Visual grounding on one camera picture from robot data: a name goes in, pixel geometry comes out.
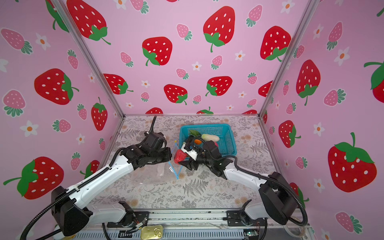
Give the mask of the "teal plastic basket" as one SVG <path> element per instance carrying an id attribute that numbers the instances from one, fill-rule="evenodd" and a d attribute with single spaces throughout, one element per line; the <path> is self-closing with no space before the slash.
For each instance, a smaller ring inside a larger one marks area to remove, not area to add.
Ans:
<path id="1" fill-rule="evenodd" d="M 200 134 L 216 135 L 220 138 L 218 141 L 219 151 L 222 156 L 237 155 L 237 147 L 233 131 L 228 124 L 206 124 L 206 125 L 187 125 L 182 126 L 179 134 L 179 148 L 191 134 L 191 130 L 196 130 Z"/>

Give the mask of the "clear zip top bag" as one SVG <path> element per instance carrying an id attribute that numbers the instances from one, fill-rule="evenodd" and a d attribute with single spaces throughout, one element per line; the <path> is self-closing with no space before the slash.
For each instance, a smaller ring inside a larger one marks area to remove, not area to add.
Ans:
<path id="1" fill-rule="evenodd" d="M 181 180 L 181 173 L 184 167 L 174 162 L 174 156 L 179 147 L 175 140 L 171 147 L 172 157 L 169 162 L 157 165 L 146 165 L 136 169 L 129 176 L 129 184 L 146 193 L 162 193 L 167 187 Z"/>

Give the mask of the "red toy pepper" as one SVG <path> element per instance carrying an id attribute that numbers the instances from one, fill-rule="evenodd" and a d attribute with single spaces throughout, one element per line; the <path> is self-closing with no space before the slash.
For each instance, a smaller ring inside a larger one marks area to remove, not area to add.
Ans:
<path id="1" fill-rule="evenodd" d="M 187 157 L 188 155 L 186 153 L 184 153 L 181 149 L 178 149 L 174 156 L 174 162 L 179 164 L 180 162 L 183 162 Z"/>

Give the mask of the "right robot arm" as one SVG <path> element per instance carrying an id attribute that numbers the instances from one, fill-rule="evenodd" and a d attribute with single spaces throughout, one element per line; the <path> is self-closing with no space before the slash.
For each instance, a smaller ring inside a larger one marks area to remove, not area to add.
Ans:
<path id="1" fill-rule="evenodd" d="M 308 214 L 304 205 L 284 177 L 273 172 L 262 175 L 239 166 L 235 156 L 225 156 L 215 159 L 207 154 L 197 155 L 195 159 L 187 154 L 177 154 L 174 162 L 189 170 L 197 170 L 199 166 L 206 166 L 217 177 L 237 182 L 245 187 L 257 191 L 262 202 L 251 204 L 246 201 L 234 217 L 236 221 L 246 226 L 252 225 L 257 219 L 271 218 L 275 222 L 286 225 L 292 222 L 304 227 L 308 224 Z"/>

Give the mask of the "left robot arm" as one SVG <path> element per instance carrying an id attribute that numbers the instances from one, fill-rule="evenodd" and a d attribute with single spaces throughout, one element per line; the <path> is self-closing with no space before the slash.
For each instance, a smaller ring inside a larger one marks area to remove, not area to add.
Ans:
<path id="1" fill-rule="evenodd" d="M 59 233 L 65 237 L 73 236 L 94 224 L 117 223 L 123 227 L 140 228 L 144 222 L 140 222 L 132 208 L 124 202 L 106 207 L 90 207 L 89 203 L 121 177 L 145 165 L 169 162 L 171 157 L 169 147 L 155 149 L 133 145 L 118 149 L 109 165 L 67 189 L 58 187 L 54 190 L 52 203 L 31 220 L 20 238 L 25 240 L 32 227 L 48 211 L 52 212 L 58 229 L 43 236 L 44 240 Z"/>

